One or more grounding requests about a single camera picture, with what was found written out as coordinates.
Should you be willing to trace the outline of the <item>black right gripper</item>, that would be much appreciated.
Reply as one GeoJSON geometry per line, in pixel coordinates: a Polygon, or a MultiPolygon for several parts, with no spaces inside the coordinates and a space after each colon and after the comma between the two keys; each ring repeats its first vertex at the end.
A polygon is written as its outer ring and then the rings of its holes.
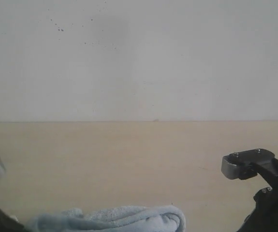
{"type": "Polygon", "coordinates": [[[257,164],[254,165],[256,172],[269,187],[259,190],[254,195],[255,208],[245,218],[238,229],[239,232],[278,232],[278,159],[272,159],[271,163],[275,174],[257,164]]]}

